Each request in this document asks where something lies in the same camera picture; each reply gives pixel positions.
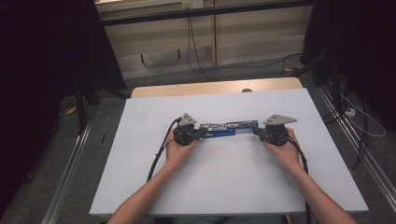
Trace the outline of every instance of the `white tabletop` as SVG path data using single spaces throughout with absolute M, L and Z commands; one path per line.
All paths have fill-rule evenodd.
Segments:
M 185 112 L 197 125 L 256 119 L 262 127 L 273 114 L 297 119 L 287 126 L 296 133 L 310 175 L 347 211 L 368 209 L 307 90 L 301 89 L 127 100 L 90 214 L 113 214 L 145 184 L 169 124 Z M 202 139 L 148 213 L 230 216 L 303 211 L 304 198 L 274 156 L 257 136 L 241 133 Z

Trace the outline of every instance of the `white table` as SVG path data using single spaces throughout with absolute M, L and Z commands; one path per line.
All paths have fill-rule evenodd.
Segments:
M 127 100 L 90 214 L 108 216 L 145 184 L 169 124 L 188 112 L 200 123 L 256 119 L 272 114 L 296 118 L 294 129 L 310 175 L 344 209 L 367 210 L 305 89 L 133 98 Z M 165 153 L 156 171 L 164 164 Z M 243 133 L 202 139 L 148 214 L 216 216 L 290 214 L 304 211 L 304 198 L 263 148 Z

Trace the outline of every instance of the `hand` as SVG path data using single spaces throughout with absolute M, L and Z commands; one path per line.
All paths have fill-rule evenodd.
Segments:
M 294 131 L 291 128 L 287 128 L 289 136 L 298 145 Z M 289 141 L 280 147 L 274 146 L 268 142 L 264 142 L 264 146 L 270 150 L 276 156 L 276 160 L 288 171 L 291 172 L 295 165 L 302 167 L 300 164 L 300 156 L 297 148 Z
M 172 129 L 166 140 L 166 163 L 172 170 L 177 170 L 185 162 L 190 155 L 190 152 L 198 143 L 198 140 L 193 140 L 188 146 L 181 146 L 175 142 L 174 130 Z

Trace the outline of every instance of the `gray floor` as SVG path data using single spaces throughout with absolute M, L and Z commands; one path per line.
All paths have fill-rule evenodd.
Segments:
M 286 66 L 298 64 L 298 57 L 286 61 Z M 238 65 L 263 65 L 276 60 L 266 62 L 243 63 Z M 268 67 L 256 68 L 225 68 L 208 72 L 207 75 L 215 80 L 237 80 L 251 78 L 278 77 L 282 71 L 282 63 Z M 201 73 L 192 71 L 176 72 L 153 77 L 140 77 L 126 80 L 128 93 L 135 87 L 166 85 L 178 83 L 193 83 L 213 81 Z M 304 75 L 302 82 L 308 88 L 312 99 L 321 115 L 330 112 L 309 76 Z M 106 157 L 111 149 L 112 139 L 118 128 L 118 122 L 123 111 L 124 102 L 120 99 L 100 92 L 102 101 L 99 106 L 87 105 L 87 108 L 96 110 L 89 138 L 78 159 L 78 166 L 74 172 L 69 190 L 67 191 L 63 207 L 56 223 L 99 223 L 104 218 L 92 217 L 88 214 L 93 196 L 96 192 L 98 181 L 106 164 Z M 337 122 L 328 126 L 335 144 L 348 166 L 352 166 L 356 160 L 356 152 L 347 140 Z M 372 132 L 378 131 L 374 124 L 370 125 Z M 395 132 L 387 130 L 387 136 L 383 138 L 370 138 L 369 148 L 381 167 L 386 171 L 389 179 L 396 183 L 396 172 L 393 163 L 396 158 Z M 46 152 L 35 167 L 34 180 L 22 184 L 17 195 L 0 223 L 39 223 L 43 219 L 52 195 L 59 183 L 63 169 L 70 157 L 71 151 L 77 140 L 78 118 L 76 114 L 59 120 L 55 134 L 49 142 Z M 365 168 L 361 164 L 355 179 L 364 200 L 369 206 L 369 211 L 354 214 L 359 223 L 396 223 L 396 214 L 390 207 L 382 191 Z M 304 215 L 294 215 L 296 223 L 304 223 Z

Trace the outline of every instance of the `person's right hand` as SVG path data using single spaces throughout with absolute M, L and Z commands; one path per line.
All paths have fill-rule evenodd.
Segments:
M 287 128 L 289 136 L 298 145 L 294 131 L 291 128 Z M 297 148 L 289 141 L 280 147 L 274 146 L 268 142 L 264 142 L 265 148 L 270 150 L 276 156 L 276 160 L 285 168 L 289 173 L 297 166 L 301 167 L 300 156 Z

